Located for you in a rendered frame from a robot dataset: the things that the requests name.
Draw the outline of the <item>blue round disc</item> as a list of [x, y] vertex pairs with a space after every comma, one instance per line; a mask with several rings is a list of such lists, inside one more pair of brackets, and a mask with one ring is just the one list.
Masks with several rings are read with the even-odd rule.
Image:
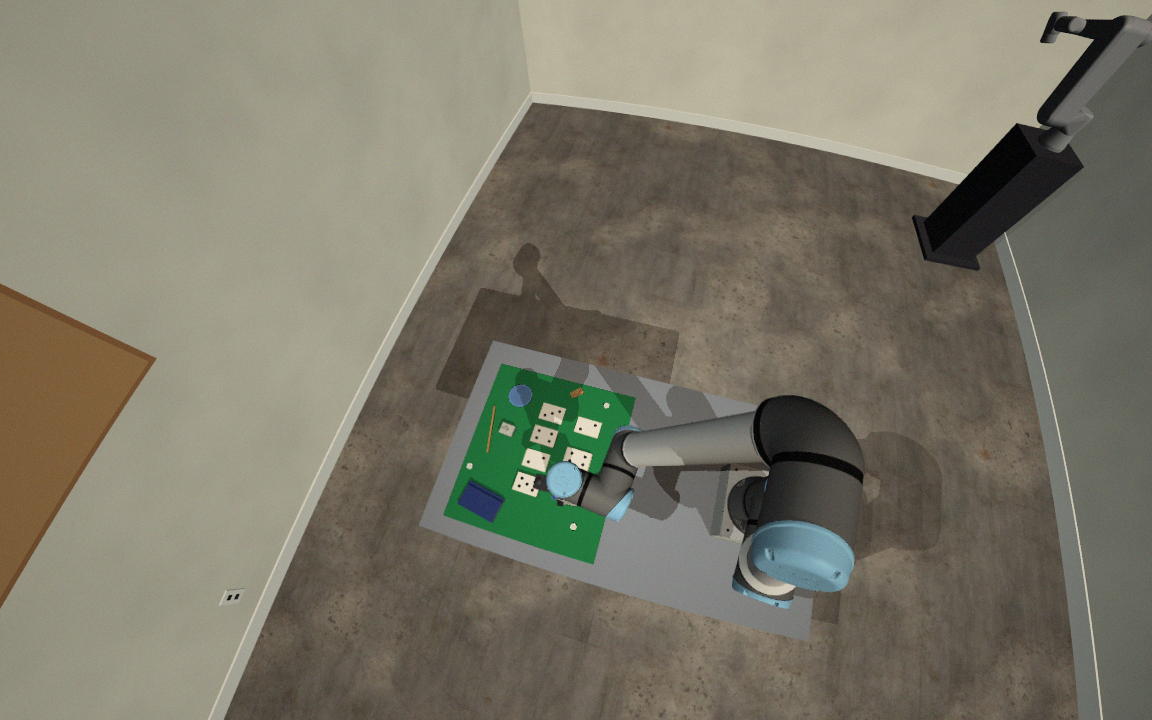
[[509, 389], [509, 402], [511, 402], [513, 406], [524, 407], [529, 404], [531, 397], [532, 391], [529, 386], [524, 386], [524, 384], [520, 384], [520, 386], [515, 386]]

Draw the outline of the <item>green flat mat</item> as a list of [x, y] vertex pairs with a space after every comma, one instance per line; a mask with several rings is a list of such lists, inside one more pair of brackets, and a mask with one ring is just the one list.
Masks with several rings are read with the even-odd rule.
[[[532, 391], [531, 401], [524, 407], [516, 407], [509, 402], [509, 389], [520, 386], [520, 384], [529, 386]], [[571, 397], [570, 393], [579, 387], [584, 393]], [[544, 402], [550, 406], [564, 407], [566, 414], [562, 424], [539, 419]], [[552, 495], [540, 491], [540, 488], [538, 497], [531, 497], [511, 488], [511, 486], [515, 486], [518, 471], [529, 473], [531, 477], [536, 477], [536, 473], [547, 475], [550, 467], [563, 461], [567, 447], [579, 448], [588, 454], [593, 454], [588, 471], [598, 475], [602, 469], [605, 454], [611, 447], [614, 432], [623, 425], [628, 427], [634, 402], [635, 397], [620, 395], [620, 393], [582, 386], [579, 382], [563, 381], [556, 377], [500, 364], [492, 392], [486, 397], [483, 415], [480, 420], [477, 420], [473, 438], [468, 446], [465, 461], [460, 469], [457, 480], [454, 482], [449, 501], [445, 506], [444, 516], [465, 521], [468, 525], [490, 530], [490, 532], [505, 536], [513, 541], [524, 541], [541, 550], [561, 553], [563, 556], [594, 564], [596, 550], [598, 550], [600, 537], [602, 537], [605, 521], [602, 516], [596, 511], [581, 509], [579, 506], [566, 503], [558, 506], [556, 498], [550, 498]], [[604, 404], [609, 404], [609, 407], [605, 409]], [[490, 448], [486, 452], [493, 406], [497, 407], [492, 441], [490, 441]], [[573, 432], [579, 416], [602, 423], [598, 438]], [[515, 434], [511, 437], [499, 433], [503, 420], [515, 425]], [[553, 448], [530, 441], [535, 425], [559, 430], [556, 445]], [[521, 465], [524, 462], [526, 448], [550, 454], [547, 471]], [[472, 462], [472, 469], [467, 468], [468, 462]], [[465, 507], [460, 506], [460, 498], [465, 492], [470, 480], [473, 480], [477, 486], [488, 488], [495, 495], [505, 498], [493, 523], [479, 518], [475, 511], [468, 511]], [[571, 524], [576, 524], [577, 528], [573, 530]]]

